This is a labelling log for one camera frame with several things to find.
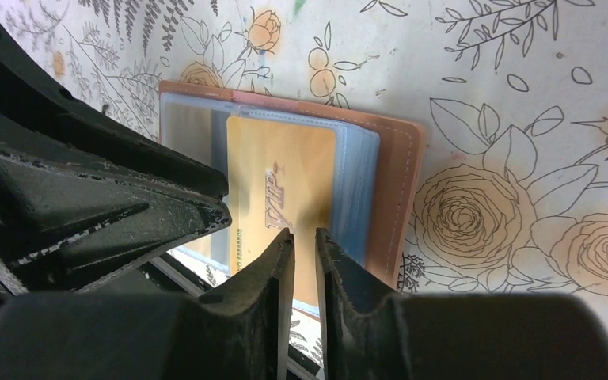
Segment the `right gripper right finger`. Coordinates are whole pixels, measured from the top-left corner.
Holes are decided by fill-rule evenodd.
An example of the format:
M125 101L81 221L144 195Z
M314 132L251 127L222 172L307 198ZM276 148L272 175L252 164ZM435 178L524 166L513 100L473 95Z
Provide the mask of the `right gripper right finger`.
M561 294L402 294L316 231L327 379L608 379L608 336Z

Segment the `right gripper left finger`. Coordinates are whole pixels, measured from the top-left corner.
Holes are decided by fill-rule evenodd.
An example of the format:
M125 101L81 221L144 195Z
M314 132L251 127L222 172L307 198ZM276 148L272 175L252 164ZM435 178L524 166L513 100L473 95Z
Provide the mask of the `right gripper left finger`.
M40 292L0 309L0 379L284 379L295 239L197 296Z

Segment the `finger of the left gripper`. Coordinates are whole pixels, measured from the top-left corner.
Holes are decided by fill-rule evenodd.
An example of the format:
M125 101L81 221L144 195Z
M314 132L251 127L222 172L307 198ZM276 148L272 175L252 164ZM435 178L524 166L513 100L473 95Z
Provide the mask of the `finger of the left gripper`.
M231 218L218 170L74 98L0 25L0 294L89 291Z

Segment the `gold VIP card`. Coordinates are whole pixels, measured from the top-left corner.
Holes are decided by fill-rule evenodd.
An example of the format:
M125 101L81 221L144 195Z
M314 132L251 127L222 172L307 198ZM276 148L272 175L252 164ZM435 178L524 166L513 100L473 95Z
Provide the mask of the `gold VIP card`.
M226 141L231 274L287 229L294 235L294 304L317 308L315 234L331 222L335 132L231 116Z

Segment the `tan leather card holder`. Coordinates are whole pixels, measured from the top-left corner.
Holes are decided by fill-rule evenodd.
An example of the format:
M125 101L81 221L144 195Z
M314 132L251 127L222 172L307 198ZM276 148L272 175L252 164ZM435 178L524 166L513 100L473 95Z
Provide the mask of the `tan leather card holder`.
M234 89L173 81L162 81L158 87L161 143L221 172L227 167L226 135L213 133L212 129L243 111L258 116L312 116L316 120L345 122L377 133L380 144L369 233L360 262L385 284L397 287L406 225L426 143L426 132L421 125Z

